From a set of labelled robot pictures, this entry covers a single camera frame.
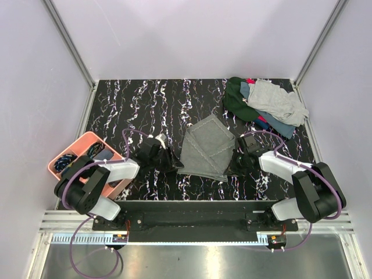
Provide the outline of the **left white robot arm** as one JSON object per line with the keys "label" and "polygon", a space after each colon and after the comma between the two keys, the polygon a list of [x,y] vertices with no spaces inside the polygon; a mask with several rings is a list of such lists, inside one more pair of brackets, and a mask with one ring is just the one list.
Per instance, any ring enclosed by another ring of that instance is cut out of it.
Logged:
{"label": "left white robot arm", "polygon": [[104,187],[116,181],[132,181],[137,175],[153,169],[162,173],[174,172],[184,165],[166,143],[166,136],[149,135],[132,155],[117,160],[97,160],[88,155],[77,157],[54,188],[54,194],[64,207],[79,214],[99,216],[113,230],[125,225],[120,206],[103,195]]}

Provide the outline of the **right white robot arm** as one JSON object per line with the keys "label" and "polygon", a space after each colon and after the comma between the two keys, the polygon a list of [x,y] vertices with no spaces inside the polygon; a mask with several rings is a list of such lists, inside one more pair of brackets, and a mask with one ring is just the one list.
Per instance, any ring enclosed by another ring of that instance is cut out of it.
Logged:
{"label": "right white robot arm", "polygon": [[271,173],[294,187],[295,197],[274,203],[263,214],[269,230],[277,230],[290,219],[313,224],[341,215],[346,199],[330,167],[319,162],[303,163],[277,151],[261,147],[252,136],[239,137],[225,170],[227,176],[244,176],[254,168]]}

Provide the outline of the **grey cloth napkin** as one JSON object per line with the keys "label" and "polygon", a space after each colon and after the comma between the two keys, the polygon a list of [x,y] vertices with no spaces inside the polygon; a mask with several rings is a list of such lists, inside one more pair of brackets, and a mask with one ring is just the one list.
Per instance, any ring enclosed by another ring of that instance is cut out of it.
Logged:
{"label": "grey cloth napkin", "polygon": [[212,114],[186,129],[177,173],[227,182],[234,148],[234,134]]}

